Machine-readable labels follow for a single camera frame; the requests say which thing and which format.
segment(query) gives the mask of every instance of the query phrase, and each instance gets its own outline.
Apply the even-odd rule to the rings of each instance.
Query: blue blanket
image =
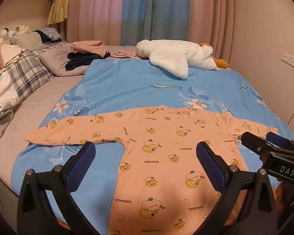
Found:
[[[287,124],[268,109],[256,90],[239,73],[189,68],[187,80],[181,80],[152,66],[147,60],[135,59],[93,61],[83,80],[60,99],[59,103],[64,107],[55,107],[41,126],[53,117],[64,119],[67,116],[160,105],[179,108],[188,106],[187,102],[192,99],[199,100],[207,110],[231,112],[237,118],[278,128],[280,135],[293,139]],[[248,169],[258,170],[261,167],[258,155],[240,142],[238,144]],[[64,165],[81,147],[29,145],[15,161],[11,176],[13,190],[20,193],[27,169],[50,171],[54,165]],[[99,144],[96,149],[96,158],[72,197],[90,223],[101,234],[108,234],[117,170],[124,149],[116,142]],[[271,178],[271,183],[273,187],[278,185],[274,178]],[[63,220],[52,194],[48,196],[57,217]]]

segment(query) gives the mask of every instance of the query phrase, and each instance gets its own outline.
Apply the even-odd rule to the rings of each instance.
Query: black cloth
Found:
[[[60,42],[61,41],[61,38],[58,38],[56,40],[51,40],[50,37],[47,34],[43,33],[40,30],[36,30],[34,32],[38,32],[39,33],[42,43],[49,42],[49,41],[51,41],[51,42]]]
[[[94,54],[94,53],[81,53],[81,52],[73,53],[73,52],[71,52],[71,53],[68,53],[68,59],[70,59],[71,61],[69,61],[65,65],[65,69],[67,71],[71,71],[71,70],[74,70],[75,68],[82,66],[82,65],[90,65],[90,63],[93,60],[106,59],[109,56],[110,56],[110,52],[105,54],[104,57],[101,57],[98,54]]]

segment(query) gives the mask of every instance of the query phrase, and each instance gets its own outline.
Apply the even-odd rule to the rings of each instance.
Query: shirt sleeve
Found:
[[[235,118],[230,112],[215,114],[216,125],[225,133],[240,139],[244,132],[250,132],[258,137],[266,138],[268,132],[278,134],[278,129],[263,124]]]
[[[61,120],[53,117],[25,140],[46,146],[81,145],[87,141],[95,144],[109,141],[123,143],[134,132],[141,109],[67,117]]]

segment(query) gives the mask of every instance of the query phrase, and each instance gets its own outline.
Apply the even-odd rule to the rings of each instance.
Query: wall socket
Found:
[[[294,57],[283,52],[283,56],[282,56],[282,61],[288,63],[289,65],[291,65],[292,67],[294,67]]]

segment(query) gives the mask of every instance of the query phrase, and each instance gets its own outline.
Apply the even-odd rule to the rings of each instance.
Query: wall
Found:
[[[48,15],[52,1],[4,0],[0,6],[0,31],[26,25],[33,31],[48,27]]]
[[[294,68],[281,61],[283,52],[294,56],[292,0],[234,0],[230,66],[289,123],[294,114]],[[290,126],[294,133],[294,124]]]

